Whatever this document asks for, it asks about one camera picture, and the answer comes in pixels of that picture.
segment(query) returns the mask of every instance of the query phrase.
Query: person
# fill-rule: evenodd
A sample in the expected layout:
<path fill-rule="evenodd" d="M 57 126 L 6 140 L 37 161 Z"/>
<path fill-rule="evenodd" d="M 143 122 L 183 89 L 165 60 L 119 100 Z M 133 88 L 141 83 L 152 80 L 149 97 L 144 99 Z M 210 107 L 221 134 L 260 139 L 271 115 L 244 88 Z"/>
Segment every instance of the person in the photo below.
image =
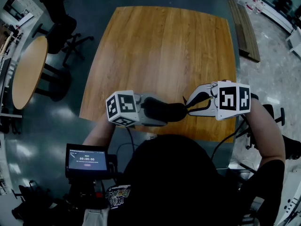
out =
<path fill-rule="evenodd" d="M 283 137 L 258 100 L 251 99 L 246 118 L 262 159 L 240 190 L 193 140 L 158 136 L 136 149 L 118 184 L 108 189 L 108 225 L 238 225 L 250 212 L 260 225 L 273 225 L 285 169 Z M 114 128 L 104 114 L 84 145 L 109 146 Z"/>

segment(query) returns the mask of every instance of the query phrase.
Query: monitor screen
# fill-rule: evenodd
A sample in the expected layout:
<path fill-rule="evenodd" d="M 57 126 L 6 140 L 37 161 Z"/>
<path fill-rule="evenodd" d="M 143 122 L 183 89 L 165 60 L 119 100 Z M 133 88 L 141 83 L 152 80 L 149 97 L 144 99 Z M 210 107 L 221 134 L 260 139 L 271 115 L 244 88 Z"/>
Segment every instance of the monitor screen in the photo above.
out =
<path fill-rule="evenodd" d="M 69 150 L 69 169 L 107 170 L 105 153 L 98 151 Z"/>

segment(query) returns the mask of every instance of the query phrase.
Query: gray floor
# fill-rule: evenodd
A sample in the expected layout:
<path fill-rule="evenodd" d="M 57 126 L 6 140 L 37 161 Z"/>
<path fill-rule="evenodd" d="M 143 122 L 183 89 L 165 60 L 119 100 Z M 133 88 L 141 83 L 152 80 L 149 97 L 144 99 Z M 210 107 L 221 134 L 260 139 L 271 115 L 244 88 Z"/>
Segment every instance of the gray floor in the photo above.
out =
<path fill-rule="evenodd" d="M 240 57 L 238 82 L 249 84 L 263 104 L 273 105 L 275 118 L 280 116 L 283 107 L 285 125 L 278 124 L 283 135 L 301 141 L 301 60 L 289 52 L 290 47 L 285 41 L 289 35 L 284 30 L 263 15 L 251 14 L 250 19 L 261 62 Z M 261 159 L 258 151 L 254 148 L 246 150 L 245 145 L 249 145 L 247 137 L 236 140 L 231 160 L 248 160 L 244 162 L 246 165 L 258 168 Z M 286 172 L 298 167 L 300 162 L 301 159 L 286 160 Z"/>
<path fill-rule="evenodd" d="M 106 25 L 118 6 L 152 5 L 186 8 L 228 19 L 232 35 L 236 67 L 239 68 L 238 46 L 235 39 L 233 19 L 226 0 L 66 0 L 67 13 L 77 20 L 76 32 L 82 37 L 94 36 L 94 41 L 87 41 L 81 51 L 86 57 L 83 62 L 76 56 L 68 60 L 72 83 L 66 97 L 53 102 L 50 98 L 35 94 L 23 111 L 22 134 L 6 135 L 8 167 L 13 188 L 27 185 L 35 180 L 44 188 L 50 188 L 54 196 L 62 196 L 69 191 L 68 181 L 64 175 L 66 143 L 81 144 L 95 123 L 79 118 L 79 110 L 87 76 Z M 44 29 L 52 23 L 43 15 L 40 21 Z M 61 68 L 64 53 L 48 55 L 47 63 Z M 133 132 L 134 141 L 140 144 L 147 139 L 147 133 Z M 118 146 L 130 142 L 125 129 L 117 128 L 109 153 L 116 153 Z M 210 155 L 217 143 L 200 142 Z M 218 168 L 228 166 L 233 144 L 224 144 L 215 156 Z M 130 145 L 124 145 L 118 154 L 119 171 L 123 171 L 131 157 Z"/>

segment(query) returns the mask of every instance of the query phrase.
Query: computer monitor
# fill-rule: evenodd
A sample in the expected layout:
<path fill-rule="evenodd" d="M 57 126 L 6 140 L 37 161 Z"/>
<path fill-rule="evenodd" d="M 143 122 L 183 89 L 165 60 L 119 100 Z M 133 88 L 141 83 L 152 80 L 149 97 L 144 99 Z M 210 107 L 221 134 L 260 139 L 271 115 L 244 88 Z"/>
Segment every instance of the computer monitor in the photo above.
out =
<path fill-rule="evenodd" d="M 67 178 L 106 179 L 109 174 L 105 147 L 67 144 L 65 162 Z"/>

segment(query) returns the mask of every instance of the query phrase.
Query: rectangular wooden tabletop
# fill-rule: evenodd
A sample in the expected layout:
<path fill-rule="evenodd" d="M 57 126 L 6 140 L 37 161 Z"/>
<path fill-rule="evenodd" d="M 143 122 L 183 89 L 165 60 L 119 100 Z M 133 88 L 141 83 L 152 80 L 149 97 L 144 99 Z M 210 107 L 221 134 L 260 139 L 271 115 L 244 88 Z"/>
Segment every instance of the rectangular wooden tabletop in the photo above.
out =
<path fill-rule="evenodd" d="M 118 90 L 183 103 L 182 97 L 188 99 L 197 86 L 223 79 L 236 81 L 226 19 L 180 8 L 116 8 L 95 54 L 79 116 L 98 120 L 106 110 L 105 100 Z M 164 127 L 136 129 L 221 141 L 234 132 L 235 118 L 187 115 Z"/>

